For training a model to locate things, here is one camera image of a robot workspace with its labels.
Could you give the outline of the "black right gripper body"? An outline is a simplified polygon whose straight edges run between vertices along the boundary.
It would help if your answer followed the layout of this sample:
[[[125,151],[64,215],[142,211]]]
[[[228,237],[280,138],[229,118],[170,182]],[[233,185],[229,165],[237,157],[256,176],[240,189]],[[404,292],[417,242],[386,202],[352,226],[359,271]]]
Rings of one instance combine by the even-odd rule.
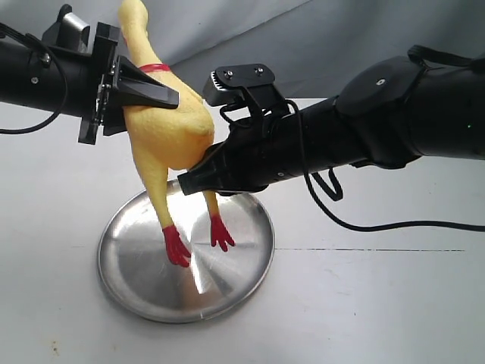
[[[256,193],[303,175],[297,114],[269,115],[268,129],[236,127],[208,155],[208,185],[223,194]]]

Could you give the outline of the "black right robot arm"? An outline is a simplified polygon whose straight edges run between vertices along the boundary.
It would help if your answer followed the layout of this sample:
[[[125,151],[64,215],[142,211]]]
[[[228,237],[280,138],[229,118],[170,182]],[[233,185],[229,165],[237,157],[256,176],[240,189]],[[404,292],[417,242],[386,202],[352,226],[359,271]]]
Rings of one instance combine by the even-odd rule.
[[[203,90],[229,123],[225,141],[178,177],[189,195],[256,193],[342,165],[404,168],[422,156],[484,157],[484,58],[415,45],[378,62],[334,97],[299,111],[260,64],[219,67]]]

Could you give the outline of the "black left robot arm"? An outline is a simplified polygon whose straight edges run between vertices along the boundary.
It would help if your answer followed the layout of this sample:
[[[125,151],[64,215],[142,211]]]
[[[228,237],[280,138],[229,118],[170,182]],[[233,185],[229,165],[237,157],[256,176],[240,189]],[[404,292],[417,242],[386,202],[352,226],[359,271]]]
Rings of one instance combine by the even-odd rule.
[[[48,45],[5,24],[1,35],[13,40],[1,43],[1,101],[50,112],[37,125],[3,134],[32,133],[71,115],[81,120],[79,143],[93,145],[98,132],[109,137],[126,131],[125,106],[179,105],[177,91],[117,53],[120,29],[112,25],[98,24],[91,53]]]

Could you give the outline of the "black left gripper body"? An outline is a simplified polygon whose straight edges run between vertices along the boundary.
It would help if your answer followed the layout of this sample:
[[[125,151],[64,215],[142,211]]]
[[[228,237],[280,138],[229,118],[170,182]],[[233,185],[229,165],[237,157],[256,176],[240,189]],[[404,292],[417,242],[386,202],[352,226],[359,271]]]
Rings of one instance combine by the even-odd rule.
[[[92,54],[89,57],[87,109],[80,123],[79,143],[94,145],[99,128],[103,130],[105,111],[109,108],[120,108],[111,105],[111,84],[118,57],[119,40],[118,27],[105,23],[97,24]]]

